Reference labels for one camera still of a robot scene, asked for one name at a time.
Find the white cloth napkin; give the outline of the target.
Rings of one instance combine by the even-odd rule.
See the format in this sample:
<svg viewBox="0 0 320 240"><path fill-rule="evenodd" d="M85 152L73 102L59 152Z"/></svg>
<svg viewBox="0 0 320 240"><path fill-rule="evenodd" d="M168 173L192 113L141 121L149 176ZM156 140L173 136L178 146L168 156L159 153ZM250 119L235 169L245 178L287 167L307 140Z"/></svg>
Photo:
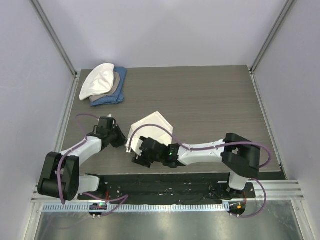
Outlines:
<svg viewBox="0 0 320 240"><path fill-rule="evenodd" d="M132 134L134 131L142 126L147 124L153 124L156 126L146 126L137 131L137 133L133 136L133 140L131 141ZM170 134L173 134L173 126L160 114L160 112L156 111L141 120L133 123L130 126L129 133L127 136L127 143L125 145L126 152L127 153L136 153L138 155L141 155L140 146L142 145L142 141L140 140L140 137L144 138L152 138L156 141L158 141L161 144L164 144L166 146L172 144L173 139L172 137L166 133L164 130L160 129L158 126L164 128L167 130Z"/></svg>

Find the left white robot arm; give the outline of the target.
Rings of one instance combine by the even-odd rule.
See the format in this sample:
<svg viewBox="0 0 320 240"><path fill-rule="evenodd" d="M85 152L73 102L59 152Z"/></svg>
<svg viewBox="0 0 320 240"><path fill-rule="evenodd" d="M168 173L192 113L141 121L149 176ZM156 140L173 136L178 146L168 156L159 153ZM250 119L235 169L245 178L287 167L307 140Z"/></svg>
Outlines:
<svg viewBox="0 0 320 240"><path fill-rule="evenodd" d="M126 137L116 120L111 115L99 117L93 131L80 143L46 155L37 185L38 194L60 199L62 204L84 193L102 199L107 192L102 178L94 174L81 175L80 166L108 146L119 148L125 143Z"/></svg>

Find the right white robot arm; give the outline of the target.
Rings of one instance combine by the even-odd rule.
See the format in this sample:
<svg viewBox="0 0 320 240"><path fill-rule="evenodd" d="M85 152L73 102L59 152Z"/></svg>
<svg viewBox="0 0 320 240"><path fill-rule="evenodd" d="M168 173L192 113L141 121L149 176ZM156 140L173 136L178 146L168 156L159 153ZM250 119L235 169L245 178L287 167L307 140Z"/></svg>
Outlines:
<svg viewBox="0 0 320 240"><path fill-rule="evenodd" d="M141 136L132 162L146 168L157 162L172 169L198 163L223 163L229 168L226 193L236 198L243 193L248 180L259 176L260 156L259 146L235 133L228 133L218 141L191 145L165 145Z"/></svg>

